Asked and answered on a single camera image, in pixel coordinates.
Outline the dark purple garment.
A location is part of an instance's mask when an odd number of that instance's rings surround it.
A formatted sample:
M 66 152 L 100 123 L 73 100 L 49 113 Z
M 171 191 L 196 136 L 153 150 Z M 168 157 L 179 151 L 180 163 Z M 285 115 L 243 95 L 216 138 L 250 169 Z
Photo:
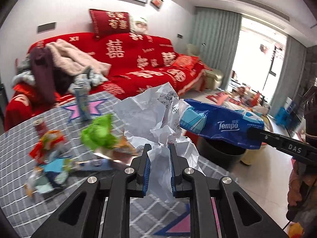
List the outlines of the dark purple garment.
M 56 103 L 56 93 L 64 95 L 73 83 L 74 76 L 55 66 L 53 55 L 47 48 L 34 47 L 29 56 L 37 90 L 48 104 Z

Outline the beige fluffy blanket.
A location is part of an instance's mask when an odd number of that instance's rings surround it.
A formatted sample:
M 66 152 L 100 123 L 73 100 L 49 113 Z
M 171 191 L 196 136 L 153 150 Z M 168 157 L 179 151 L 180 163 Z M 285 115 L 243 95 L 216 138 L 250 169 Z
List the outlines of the beige fluffy blanket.
M 54 66 L 70 76 L 83 74 L 88 68 L 97 74 L 107 76 L 111 68 L 110 64 L 97 61 L 62 39 L 46 44 L 45 48 L 51 51 Z

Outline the grey checked tablecloth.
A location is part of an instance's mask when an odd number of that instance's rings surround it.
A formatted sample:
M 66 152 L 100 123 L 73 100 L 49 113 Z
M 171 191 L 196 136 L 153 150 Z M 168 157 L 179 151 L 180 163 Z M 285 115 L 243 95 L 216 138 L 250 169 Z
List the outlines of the grey checked tablecloth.
M 61 130 L 66 137 L 66 155 L 79 161 L 91 160 L 94 154 L 80 139 L 85 127 L 79 119 L 69 120 L 71 112 L 53 108 L 41 117 L 50 130 Z M 29 152 L 38 142 L 31 118 L 1 135 L 1 209 L 20 237 L 30 237 L 41 224 L 85 181 L 89 173 L 71 174 L 64 189 L 49 195 L 26 195 L 24 184 L 35 167 Z M 143 199 L 132 199 L 130 236 L 155 237 L 156 232 L 186 212 L 186 204 L 164 202 L 148 193 Z

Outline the black trash bin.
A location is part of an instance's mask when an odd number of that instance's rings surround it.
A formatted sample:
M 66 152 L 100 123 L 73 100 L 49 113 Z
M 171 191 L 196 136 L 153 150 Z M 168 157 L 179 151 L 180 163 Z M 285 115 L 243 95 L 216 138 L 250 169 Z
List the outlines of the black trash bin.
M 241 160 L 246 149 L 222 140 L 199 137 L 197 150 L 201 156 L 228 171 Z

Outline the red round coffee table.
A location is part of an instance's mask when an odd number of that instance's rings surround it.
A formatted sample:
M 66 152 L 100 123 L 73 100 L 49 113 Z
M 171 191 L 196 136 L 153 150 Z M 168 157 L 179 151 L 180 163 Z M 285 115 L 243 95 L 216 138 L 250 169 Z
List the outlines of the red round coffee table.
M 266 115 L 262 115 L 259 112 L 257 112 L 252 107 L 247 107 L 244 104 L 240 102 L 240 99 L 233 98 L 230 94 L 226 92 L 221 91 L 213 91 L 210 95 L 206 96 L 206 99 L 211 101 L 212 104 L 217 104 L 226 108 L 229 108 L 231 110 L 247 110 L 249 112 L 252 112 L 256 115 L 258 115 L 263 121 L 264 121 L 264 130 L 265 131 L 273 131 L 272 125 L 269 121 L 269 119 L 266 117 Z M 262 142 L 260 149 L 258 150 L 250 150 L 247 149 L 245 153 L 242 156 L 242 159 L 240 160 L 241 163 L 245 165 L 252 165 L 254 164 L 260 154 L 264 152 L 264 149 L 267 147 L 267 144 Z

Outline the red snack wrapper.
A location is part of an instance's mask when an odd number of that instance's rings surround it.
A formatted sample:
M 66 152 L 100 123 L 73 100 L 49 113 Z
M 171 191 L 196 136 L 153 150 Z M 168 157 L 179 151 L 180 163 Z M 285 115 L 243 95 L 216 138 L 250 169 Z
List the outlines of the red snack wrapper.
M 35 144 L 29 156 L 37 164 L 48 164 L 64 152 L 65 143 L 66 139 L 60 130 L 48 131 Z

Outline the blue wrapper on table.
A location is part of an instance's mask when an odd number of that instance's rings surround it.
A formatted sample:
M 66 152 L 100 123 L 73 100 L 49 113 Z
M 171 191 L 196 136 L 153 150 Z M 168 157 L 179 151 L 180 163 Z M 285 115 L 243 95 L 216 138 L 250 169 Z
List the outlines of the blue wrapper on table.
M 32 197 L 34 192 L 43 195 L 62 189 L 71 172 L 72 162 L 70 157 L 58 157 L 47 164 L 37 165 L 24 185 L 27 196 Z

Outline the tall light blue can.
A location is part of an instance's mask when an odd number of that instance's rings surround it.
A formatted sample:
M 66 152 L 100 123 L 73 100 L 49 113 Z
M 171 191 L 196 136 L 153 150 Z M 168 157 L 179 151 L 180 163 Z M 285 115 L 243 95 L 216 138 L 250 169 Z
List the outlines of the tall light blue can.
M 88 88 L 83 83 L 77 84 L 74 87 L 74 93 L 76 97 L 79 117 L 82 121 L 90 121 L 91 113 L 88 99 Z

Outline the teal curtain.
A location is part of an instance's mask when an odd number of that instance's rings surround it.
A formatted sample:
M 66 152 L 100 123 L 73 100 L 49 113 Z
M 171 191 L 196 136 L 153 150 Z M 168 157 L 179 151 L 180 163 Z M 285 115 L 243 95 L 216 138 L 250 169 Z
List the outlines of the teal curtain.
M 239 41 L 242 15 L 227 10 L 195 7 L 190 43 L 202 61 L 223 73 L 220 88 L 228 86 Z

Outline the blue Tempo tissue pack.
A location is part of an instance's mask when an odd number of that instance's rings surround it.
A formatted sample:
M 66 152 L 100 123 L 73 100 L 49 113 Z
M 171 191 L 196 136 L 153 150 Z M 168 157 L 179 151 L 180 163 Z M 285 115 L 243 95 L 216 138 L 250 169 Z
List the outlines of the blue Tempo tissue pack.
M 244 149 L 260 149 L 262 142 L 247 137 L 249 128 L 264 130 L 264 121 L 245 110 L 231 110 L 193 99 L 180 99 L 180 127 L 208 139 L 226 141 Z

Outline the white paper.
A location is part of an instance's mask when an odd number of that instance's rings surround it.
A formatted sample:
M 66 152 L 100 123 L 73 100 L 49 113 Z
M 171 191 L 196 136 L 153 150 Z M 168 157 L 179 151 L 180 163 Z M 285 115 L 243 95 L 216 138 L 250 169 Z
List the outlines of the white paper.
M 151 145 L 148 156 L 151 163 L 148 193 L 163 202 L 175 200 L 171 188 L 171 161 L 169 144 L 174 144 L 179 156 L 186 158 L 188 165 L 200 170 L 199 153 L 194 143 L 182 135 L 180 118 L 187 103 L 179 99 L 169 83 L 150 88 L 134 97 L 114 105 L 114 111 L 124 123 L 124 135 L 138 147 Z

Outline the small red picture frame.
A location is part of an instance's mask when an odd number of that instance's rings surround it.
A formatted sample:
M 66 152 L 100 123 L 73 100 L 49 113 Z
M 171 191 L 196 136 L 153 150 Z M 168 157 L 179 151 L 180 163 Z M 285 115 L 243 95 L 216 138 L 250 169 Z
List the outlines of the small red picture frame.
M 161 9 L 161 6 L 163 4 L 163 0 L 151 0 L 150 3 L 156 7 L 157 9 Z

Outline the red sofa with cover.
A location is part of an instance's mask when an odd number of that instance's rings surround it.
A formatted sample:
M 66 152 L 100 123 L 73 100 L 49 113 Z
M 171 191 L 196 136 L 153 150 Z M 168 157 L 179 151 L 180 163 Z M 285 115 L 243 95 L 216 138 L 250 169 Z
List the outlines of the red sofa with cover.
M 88 68 L 74 76 L 73 83 L 64 95 L 56 93 L 57 102 L 48 104 L 35 85 L 31 72 L 30 50 L 45 48 L 50 42 L 62 39 L 99 62 L 111 65 L 107 76 Z M 93 33 L 83 32 L 56 36 L 33 44 L 20 66 L 25 70 L 17 73 L 12 81 L 14 95 L 8 103 L 4 129 L 6 131 L 35 117 L 54 106 L 63 105 L 75 98 L 74 85 L 84 82 L 89 93 L 108 92 L 118 99 L 133 97 L 149 88 L 170 83 L 178 95 L 192 88 L 202 89 L 204 63 L 199 60 L 192 70 L 173 67 L 172 63 L 182 54 L 177 53 L 167 38 L 134 33 L 120 33 L 96 38 Z

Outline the red soda can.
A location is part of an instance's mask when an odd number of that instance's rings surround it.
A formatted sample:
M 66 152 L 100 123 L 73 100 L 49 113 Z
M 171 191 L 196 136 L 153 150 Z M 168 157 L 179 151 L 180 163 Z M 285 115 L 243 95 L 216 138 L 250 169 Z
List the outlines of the red soda can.
M 46 126 L 44 118 L 35 119 L 33 122 L 33 127 L 40 138 L 42 138 L 48 132 L 48 127 Z

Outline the blue plastic stool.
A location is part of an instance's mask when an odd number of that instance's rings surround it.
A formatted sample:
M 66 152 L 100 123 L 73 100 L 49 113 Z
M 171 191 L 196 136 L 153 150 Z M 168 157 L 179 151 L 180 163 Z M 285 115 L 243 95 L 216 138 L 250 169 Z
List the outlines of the blue plastic stool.
M 284 107 L 280 107 L 277 114 L 275 115 L 276 125 L 284 128 L 288 127 L 291 122 L 291 115 L 285 110 Z

